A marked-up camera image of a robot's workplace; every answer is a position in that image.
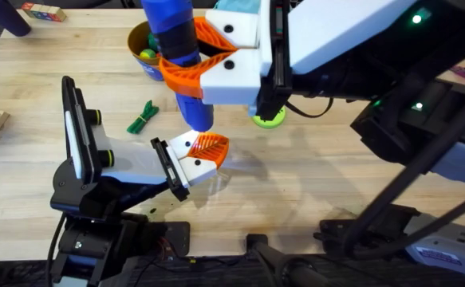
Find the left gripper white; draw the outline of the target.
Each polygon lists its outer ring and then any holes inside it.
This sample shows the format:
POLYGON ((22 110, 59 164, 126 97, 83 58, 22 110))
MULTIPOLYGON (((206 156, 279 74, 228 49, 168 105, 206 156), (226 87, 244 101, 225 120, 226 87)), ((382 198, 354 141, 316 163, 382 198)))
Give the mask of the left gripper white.
POLYGON ((69 156, 53 176, 50 206, 67 215, 118 215, 164 191, 183 201, 188 187, 217 173, 229 146, 214 132, 185 132, 169 140, 178 164, 157 138, 149 147, 109 138, 101 126, 74 124, 66 124, 65 137, 69 156))

